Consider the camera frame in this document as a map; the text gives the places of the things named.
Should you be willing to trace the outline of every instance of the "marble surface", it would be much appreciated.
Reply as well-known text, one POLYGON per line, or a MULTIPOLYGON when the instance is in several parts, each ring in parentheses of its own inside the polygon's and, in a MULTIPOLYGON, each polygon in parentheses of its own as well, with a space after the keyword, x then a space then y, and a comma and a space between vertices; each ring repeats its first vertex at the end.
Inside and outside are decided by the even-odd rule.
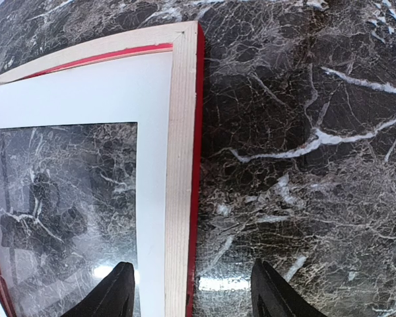
POLYGON ((194 316, 269 261, 328 316, 396 316, 396 0, 6 0, 0 73, 143 26, 207 38, 194 316))
POLYGON ((0 130, 0 266, 17 316, 59 317, 117 263, 137 265, 136 142, 135 123, 0 130))

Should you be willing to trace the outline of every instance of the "picture frame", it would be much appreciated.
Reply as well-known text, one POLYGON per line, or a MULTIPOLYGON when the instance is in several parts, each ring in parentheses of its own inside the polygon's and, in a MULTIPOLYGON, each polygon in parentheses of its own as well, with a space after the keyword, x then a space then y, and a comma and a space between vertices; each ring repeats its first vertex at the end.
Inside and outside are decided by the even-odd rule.
MULTIPOLYGON (((35 59, 0 75, 0 86, 105 61, 172 53, 164 223, 164 315, 192 311, 203 104, 204 37, 198 22, 132 30, 35 59)), ((0 301, 15 312, 0 278, 0 301)))

